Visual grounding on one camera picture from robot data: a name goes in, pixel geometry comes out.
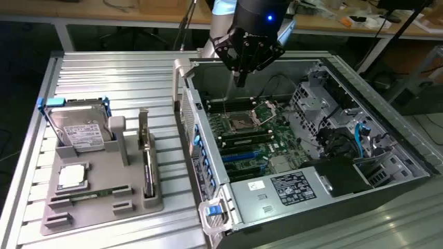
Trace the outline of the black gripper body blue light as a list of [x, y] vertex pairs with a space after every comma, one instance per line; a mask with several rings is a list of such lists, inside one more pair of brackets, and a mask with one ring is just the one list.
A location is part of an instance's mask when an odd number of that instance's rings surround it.
[[288, 1], [238, 1], [230, 28], [234, 51], [243, 52], [254, 43], [283, 52], [278, 32], [288, 8]]

